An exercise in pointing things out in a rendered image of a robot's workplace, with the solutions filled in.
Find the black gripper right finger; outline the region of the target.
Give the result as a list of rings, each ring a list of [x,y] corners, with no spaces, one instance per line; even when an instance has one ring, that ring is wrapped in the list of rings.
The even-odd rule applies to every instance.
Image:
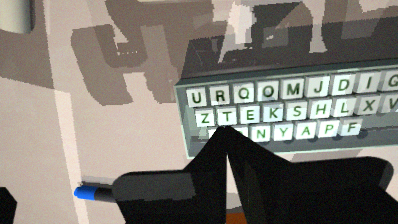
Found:
[[[393,165],[383,158],[290,162],[266,150],[231,126],[227,156],[247,224],[285,224],[296,193],[380,186],[385,191]]]

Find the grey keyboard with white letter keys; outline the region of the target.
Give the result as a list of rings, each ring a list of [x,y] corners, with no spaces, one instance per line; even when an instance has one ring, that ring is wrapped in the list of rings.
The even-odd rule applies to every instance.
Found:
[[[275,154],[398,147],[398,58],[181,78],[187,159],[231,126]]]

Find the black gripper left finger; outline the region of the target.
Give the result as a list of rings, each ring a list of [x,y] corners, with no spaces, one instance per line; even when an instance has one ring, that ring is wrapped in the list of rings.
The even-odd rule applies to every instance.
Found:
[[[226,224],[227,145],[218,127],[183,170],[128,172],[112,183],[122,215],[205,214],[209,224]]]

